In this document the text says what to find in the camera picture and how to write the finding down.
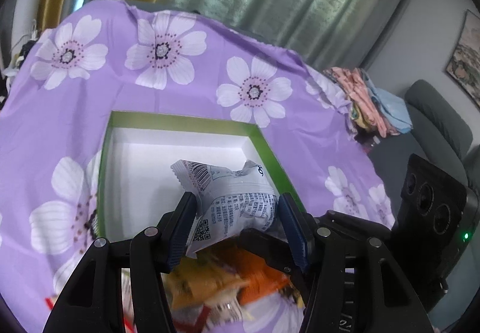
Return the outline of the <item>orange snack packet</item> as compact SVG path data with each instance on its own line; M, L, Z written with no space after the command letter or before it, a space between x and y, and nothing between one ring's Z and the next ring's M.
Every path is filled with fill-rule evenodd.
M241 306L260 300L272 293L292 288L290 278L283 272L268 266L265 260L249 251L234 245L221 253L223 261L232 267L247 286L238 293Z

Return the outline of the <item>white grey snack packet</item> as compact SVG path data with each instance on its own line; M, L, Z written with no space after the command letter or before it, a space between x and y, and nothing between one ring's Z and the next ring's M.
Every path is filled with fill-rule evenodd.
M242 169L231 171L182 159L171 169L182 188L197 199L186 256L196 258L197 252L245 229L267 231L274 223L278 196L261 165L248 160Z

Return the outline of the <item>yellow snack packet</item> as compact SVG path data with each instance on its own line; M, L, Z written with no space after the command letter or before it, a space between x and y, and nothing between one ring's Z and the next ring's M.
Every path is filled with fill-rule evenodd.
M247 279L209 252L196 258L182 257L171 273L163 274L163 282L173 310L197 306L224 291L249 285Z

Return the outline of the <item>green cardboard box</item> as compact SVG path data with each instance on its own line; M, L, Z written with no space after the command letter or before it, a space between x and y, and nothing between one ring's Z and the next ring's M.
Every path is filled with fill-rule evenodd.
M173 211L184 192L195 216L233 193L298 193L260 129L249 123L114 111L103 141L98 233L125 240Z

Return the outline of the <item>grey sofa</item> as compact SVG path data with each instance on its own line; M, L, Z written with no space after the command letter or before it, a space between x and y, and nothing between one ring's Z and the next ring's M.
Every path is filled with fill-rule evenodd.
M380 140L368 153L375 172L384 182L395 215L400 210L400 193L411 154L422 157L467 185L464 160L473 141L465 120L429 82L414 82L403 100L412 129Z

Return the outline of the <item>pile of folded clothes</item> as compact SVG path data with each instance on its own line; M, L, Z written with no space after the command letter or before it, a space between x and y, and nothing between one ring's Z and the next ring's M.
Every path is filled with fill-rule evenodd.
M358 128L381 138L406 134L413 122L402 98L378 88L365 70L332 67L322 72L335 82L351 103L350 119Z

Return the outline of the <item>purple floral tablecloth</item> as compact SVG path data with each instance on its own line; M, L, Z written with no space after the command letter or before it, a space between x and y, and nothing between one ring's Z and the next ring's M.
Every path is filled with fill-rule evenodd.
M182 191L180 160L239 169L258 141L278 191L391 227L351 101L292 50L187 12L96 0L28 54L1 110L1 294L27 332L47 322L101 231L128 238Z

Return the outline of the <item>framed wall painting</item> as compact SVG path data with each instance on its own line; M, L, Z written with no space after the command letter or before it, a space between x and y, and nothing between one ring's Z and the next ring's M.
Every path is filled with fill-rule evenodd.
M446 72L470 96L476 106L480 106L480 21L472 11L467 10L459 39Z

